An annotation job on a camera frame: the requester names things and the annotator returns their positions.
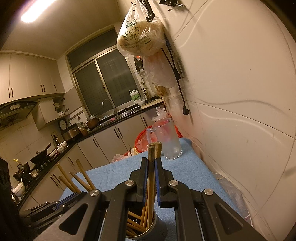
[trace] mug handle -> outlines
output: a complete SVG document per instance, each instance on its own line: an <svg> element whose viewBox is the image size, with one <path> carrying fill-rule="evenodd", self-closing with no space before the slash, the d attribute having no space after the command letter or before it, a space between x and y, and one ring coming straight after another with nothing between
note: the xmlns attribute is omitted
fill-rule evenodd
<svg viewBox="0 0 296 241"><path fill-rule="evenodd" d="M148 144L152 143L152 140L151 140L150 135L151 135L151 133L153 133L153 132L154 132L153 127L151 127L151 128L147 128L147 129L146 129L146 136L147 136Z"/></svg>

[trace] faucet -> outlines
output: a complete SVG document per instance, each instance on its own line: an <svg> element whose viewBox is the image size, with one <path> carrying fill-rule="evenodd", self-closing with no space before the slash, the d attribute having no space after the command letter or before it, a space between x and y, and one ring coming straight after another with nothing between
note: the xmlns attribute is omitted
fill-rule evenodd
<svg viewBox="0 0 296 241"><path fill-rule="evenodd" d="M105 100L110 101L110 103L111 103L111 105L112 105L112 108L113 108L113 110L114 110L114 111L113 111L113 114L114 114L114 115L117 115L116 107L113 105L113 103L111 102L111 100L109 100L109 99L104 99L103 102L102 102L102 106L104 107L104 101L105 101Z"/></svg>

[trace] metal screw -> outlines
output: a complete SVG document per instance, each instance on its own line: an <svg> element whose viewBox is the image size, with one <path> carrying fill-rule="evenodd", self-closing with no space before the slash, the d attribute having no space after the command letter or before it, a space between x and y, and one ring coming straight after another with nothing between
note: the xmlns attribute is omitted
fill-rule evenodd
<svg viewBox="0 0 296 241"><path fill-rule="evenodd" d="M126 181L126 186L132 186L134 184L135 184L135 182L133 180L127 180Z"/></svg>
<svg viewBox="0 0 296 241"><path fill-rule="evenodd" d="M100 194L100 191L98 189L94 189L94 190L91 190L89 193L92 197L95 197Z"/></svg>
<svg viewBox="0 0 296 241"><path fill-rule="evenodd" d="M168 182L171 186L177 186L178 185L178 181L177 180L170 180Z"/></svg>
<svg viewBox="0 0 296 241"><path fill-rule="evenodd" d="M211 196L211 195L213 195L213 193L214 193L214 191L212 189L210 189L210 188L205 189L205 194L206 195Z"/></svg>

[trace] window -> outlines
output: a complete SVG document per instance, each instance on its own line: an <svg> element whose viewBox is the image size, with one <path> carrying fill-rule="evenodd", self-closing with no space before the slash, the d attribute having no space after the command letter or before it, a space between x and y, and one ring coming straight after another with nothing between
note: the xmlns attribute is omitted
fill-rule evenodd
<svg viewBox="0 0 296 241"><path fill-rule="evenodd" d="M89 115L104 116L133 104L129 91L138 80L116 46L115 30L106 32L68 54L68 61Z"/></svg>

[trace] power cord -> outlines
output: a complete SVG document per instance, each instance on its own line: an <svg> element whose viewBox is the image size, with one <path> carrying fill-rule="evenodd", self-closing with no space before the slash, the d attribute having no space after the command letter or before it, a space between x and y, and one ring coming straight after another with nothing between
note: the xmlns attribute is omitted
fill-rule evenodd
<svg viewBox="0 0 296 241"><path fill-rule="evenodd" d="M168 51L170 52L170 56L172 58L172 61L173 61L173 65L171 64L170 60L168 59L168 56L166 55L165 51L163 50L163 48L161 48L161 50L163 51L167 61L169 62L173 72L174 72L174 75L175 75L175 78L177 80L177 83L178 83L178 87L179 87L179 90L180 90L180 93L181 93L181 96L182 96L182 100L183 100L183 115L189 115L189 110L186 108L186 104L185 104L185 100L184 100L184 96L183 96L183 93L182 93L182 90L181 90L181 87L180 87L180 83L179 83L179 80L181 79L181 75L180 73L178 72L176 66L175 66L175 62L174 62L174 58L173 58L173 55L172 55L172 52L167 44L167 48L168 48Z"/></svg>

